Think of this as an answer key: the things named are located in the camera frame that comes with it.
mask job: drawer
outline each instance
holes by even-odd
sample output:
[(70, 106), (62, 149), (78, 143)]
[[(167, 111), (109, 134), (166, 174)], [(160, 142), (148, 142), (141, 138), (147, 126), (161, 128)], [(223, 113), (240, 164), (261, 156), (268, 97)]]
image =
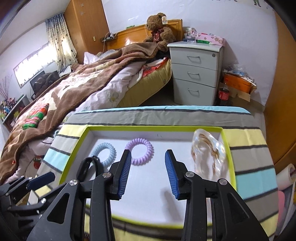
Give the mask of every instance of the drawer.
[(218, 71), (201, 67), (172, 64), (175, 79), (187, 80), (198, 84), (216, 87)]
[(218, 70), (219, 53), (200, 49), (170, 48), (170, 57), (174, 64), (186, 64)]
[(174, 101), (182, 105), (213, 105), (215, 88), (173, 79)]

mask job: brown blanket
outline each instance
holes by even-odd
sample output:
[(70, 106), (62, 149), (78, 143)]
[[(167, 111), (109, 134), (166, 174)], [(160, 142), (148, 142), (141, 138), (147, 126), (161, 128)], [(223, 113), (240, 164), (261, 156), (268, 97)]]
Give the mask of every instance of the brown blanket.
[[(68, 78), (50, 86), (21, 113), (6, 142), (0, 159), (0, 184), (15, 173), (21, 151), (31, 141), (52, 133), (65, 116), (92, 93), (103, 89), (121, 69), (133, 61), (145, 61), (157, 53), (156, 43), (135, 43), (121, 48), (108, 57), (89, 65), (74, 64)], [(47, 115), (37, 128), (22, 129), (30, 112), (49, 103)]]

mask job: nightstand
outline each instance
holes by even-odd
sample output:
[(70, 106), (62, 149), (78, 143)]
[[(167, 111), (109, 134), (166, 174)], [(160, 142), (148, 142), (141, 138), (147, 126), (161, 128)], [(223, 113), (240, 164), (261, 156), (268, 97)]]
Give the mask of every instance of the nightstand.
[(168, 47), (175, 103), (213, 105), (221, 73), (223, 47), (191, 42), (170, 43)]

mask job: wardrobe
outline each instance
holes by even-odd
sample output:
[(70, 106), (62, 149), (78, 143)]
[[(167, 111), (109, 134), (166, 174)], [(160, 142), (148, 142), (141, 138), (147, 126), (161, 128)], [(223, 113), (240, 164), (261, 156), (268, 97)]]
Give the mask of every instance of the wardrobe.
[(78, 63), (83, 64), (84, 52), (97, 54), (103, 51), (104, 43), (100, 38), (105, 37), (109, 28), (101, 0), (71, 0), (64, 17)]
[(277, 13), (276, 22), (278, 59), (264, 117), (267, 145), (279, 173), (290, 163), (296, 166), (296, 42)]

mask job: pillow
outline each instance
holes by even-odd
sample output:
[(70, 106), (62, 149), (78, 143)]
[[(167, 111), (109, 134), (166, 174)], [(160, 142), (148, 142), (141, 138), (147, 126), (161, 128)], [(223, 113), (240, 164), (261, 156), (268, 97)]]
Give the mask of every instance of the pillow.
[(105, 53), (100, 54), (99, 56), (98, 56), (98, 54), (101, 52), (99, 52), (97, 55), (91, 54), (89, 52), (84, 52), (83, 64), (92, 64), (94, 62), (97, 62), (100, 59), (107, 57), (108, 55), (110, 55), (111, 53), (113, 53), (115, 51), (116, 50), (114, 50), (114, 49), (110, 49), (110, 50), (106, 51)]

